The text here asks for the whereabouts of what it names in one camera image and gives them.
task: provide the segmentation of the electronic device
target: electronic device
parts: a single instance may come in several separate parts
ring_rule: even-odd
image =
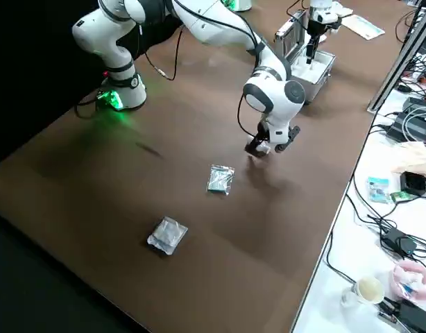
[[[401,191],[422,196],[426,193],[426,178],[417,173],[405,171],[400,175]]]
[[[390,316],[390,323],[404,325],[411,333],[426,333],[426,311],[411,301],[406,299],[394,301],[385,297],[379,307],[387,316]],[[382,313],[379,315],[381,318],[387,318]]]
[[[403,111],[399,113],[395,122],[387,130],[387,136],[398,142],[421,141],[426,143],[426,101],[408,98],[404,102]]]
[[[382,242],[401,257],[408,257],[416,250],[416,243],[396,228],[390,228],[383,235]]]

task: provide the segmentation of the cup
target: cup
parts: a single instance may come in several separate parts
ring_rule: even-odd
[[[384,299],[384,287],[374,277],[363,277],[350,288],[347,288],[341,297],[343,307],[354,307],[360,304],[379,304]]]

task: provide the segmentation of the box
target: box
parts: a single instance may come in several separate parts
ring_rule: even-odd
[[[310,104],[330,77],[335,55],[317,51],[312,63],[305,64],[306,42],[310,36],[302,28],[307,24],[307,12],[298,10],[275,34],[275,52],[291,64],[292,79],[305,90],[305,105]]]

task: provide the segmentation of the transparent plastic package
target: transparent plastic package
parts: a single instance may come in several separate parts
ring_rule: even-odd
[[[172,255],[187,230],[187,227],[166,216],[148,237],[147,243]]]
[[[207,190],[210,192],[230,193],[235,169],[223,165],[212,165]]]
[[[374,203],[390,203],[389,179],[367,178],[368,198]]]

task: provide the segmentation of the charger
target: charger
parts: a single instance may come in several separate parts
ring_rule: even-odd
[[[401,257],[408,257],[416,250],[416,243],[397,228],[390,228],[383,236],[382,241]]]
[[[405,171],[400,176],[401,191],[422,196],[426,193],[426,177],[417,173]]]

